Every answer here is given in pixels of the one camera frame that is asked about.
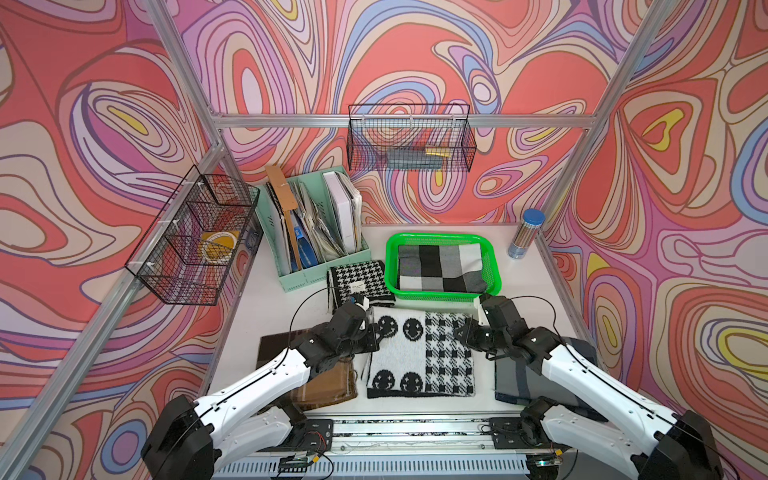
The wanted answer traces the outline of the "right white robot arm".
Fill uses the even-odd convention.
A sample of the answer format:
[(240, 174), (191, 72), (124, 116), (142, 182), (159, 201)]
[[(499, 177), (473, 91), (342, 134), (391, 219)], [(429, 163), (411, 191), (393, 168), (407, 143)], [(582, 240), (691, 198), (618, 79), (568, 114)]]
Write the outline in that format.
[(482, 294), (478, 318), (453, 331), (489, 361), (511, 358), (582, 400), (595, 421), (539, 397), (519, 415), (521, 435), (533, 445), (578, 450), (628, 479), (723, 479), (710, 423), (677, 413), (632, 390), (566, 343), (556, 327), (530, 327), (512, 298)]

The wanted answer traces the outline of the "grey navy plaid scarf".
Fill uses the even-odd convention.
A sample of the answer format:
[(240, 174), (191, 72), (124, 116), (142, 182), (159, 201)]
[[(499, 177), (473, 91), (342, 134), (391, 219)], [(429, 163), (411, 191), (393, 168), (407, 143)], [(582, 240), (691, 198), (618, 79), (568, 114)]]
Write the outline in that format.
[(606, 422), (587, 402), (510, 357), (495, 361), (494, 397), (503, 403), (522, 406), (544, 397), (591, 420)]

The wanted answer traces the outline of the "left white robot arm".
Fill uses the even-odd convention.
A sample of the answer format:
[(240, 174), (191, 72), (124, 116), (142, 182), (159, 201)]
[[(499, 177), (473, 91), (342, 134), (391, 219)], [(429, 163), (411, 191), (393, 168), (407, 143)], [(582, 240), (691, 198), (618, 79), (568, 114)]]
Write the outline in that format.
[(162, 409), (141, 450), (153, 479), (209, 479), (263, 448), (278, 446), (295, 418), (275, 400), (378, 348), (368, 298), (351, 295), (328, 322), (294, 339), (273, 360), (207, 396), (179, 396)]

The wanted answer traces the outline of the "smiley face houndstooth scarf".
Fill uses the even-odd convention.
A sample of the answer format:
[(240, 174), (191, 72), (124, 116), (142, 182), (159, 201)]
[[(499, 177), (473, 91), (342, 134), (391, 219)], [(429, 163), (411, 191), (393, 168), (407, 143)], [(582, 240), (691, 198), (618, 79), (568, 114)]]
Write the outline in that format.
[(379, 349), (369, 361), (369, 398), (475, 395), (472, 351), (454, 336), (469, 316), (376, 307), (373, 319)]

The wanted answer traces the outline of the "grey black checked scarf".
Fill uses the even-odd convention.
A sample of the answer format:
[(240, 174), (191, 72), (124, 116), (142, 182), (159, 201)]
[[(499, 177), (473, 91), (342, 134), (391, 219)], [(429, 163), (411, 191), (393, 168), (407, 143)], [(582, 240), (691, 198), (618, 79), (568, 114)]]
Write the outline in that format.
[(400, 245), (397, 287), (401, 291), (483, 293), (482, 251), (477, 243)]

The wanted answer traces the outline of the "brown plaid scarf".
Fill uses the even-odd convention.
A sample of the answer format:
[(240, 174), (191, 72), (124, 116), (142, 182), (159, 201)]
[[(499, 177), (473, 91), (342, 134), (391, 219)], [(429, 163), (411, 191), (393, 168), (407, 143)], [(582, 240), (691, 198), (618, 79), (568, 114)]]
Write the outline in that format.
[[(307, 329), (303, 329), (262, 337), (258, 346), (256, 368), (279, 356), (291, 341), (306, 332)], [(351, 361), (341, 361), (331, 370), (292, 390), (289, 398), (302, 411), (340, 404), (358, 396), (356, 380), (357, 374)]]

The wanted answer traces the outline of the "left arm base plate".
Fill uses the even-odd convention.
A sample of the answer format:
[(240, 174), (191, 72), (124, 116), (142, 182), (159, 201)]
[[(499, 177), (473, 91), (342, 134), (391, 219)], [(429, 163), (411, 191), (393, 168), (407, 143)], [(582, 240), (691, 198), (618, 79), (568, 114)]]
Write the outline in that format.
[(262, 452), (327, 452), (333, 442), (332, 419), (309, 419), (292, 428), (279, 445), (262, 449)]

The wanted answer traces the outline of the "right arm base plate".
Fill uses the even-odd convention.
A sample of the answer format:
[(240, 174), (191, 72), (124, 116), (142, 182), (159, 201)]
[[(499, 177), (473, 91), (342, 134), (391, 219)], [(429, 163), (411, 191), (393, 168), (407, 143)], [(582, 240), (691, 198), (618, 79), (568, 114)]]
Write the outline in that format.
[(487, 425), (495, 450), (569, 449), (551, 440), (540, 423), (529, 417), (491, 417)]

